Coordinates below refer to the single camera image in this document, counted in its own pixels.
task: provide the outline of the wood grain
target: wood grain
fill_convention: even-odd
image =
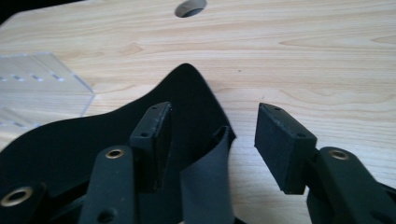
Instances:
[[[180,3],[84,1],[23,12],[0,27],[0,53],[53,52],[95,91],[87,115],[125,105],[193,64],[237,134],[233,206],[250,224],[309,223],[305,196],[283,195],[253,146],[259,102],[283,107],[318,147],[351,151],[396,187],[394,1],[208,0],[185,19],[174,14]],[[11,140],[1,136],[3,146]]]

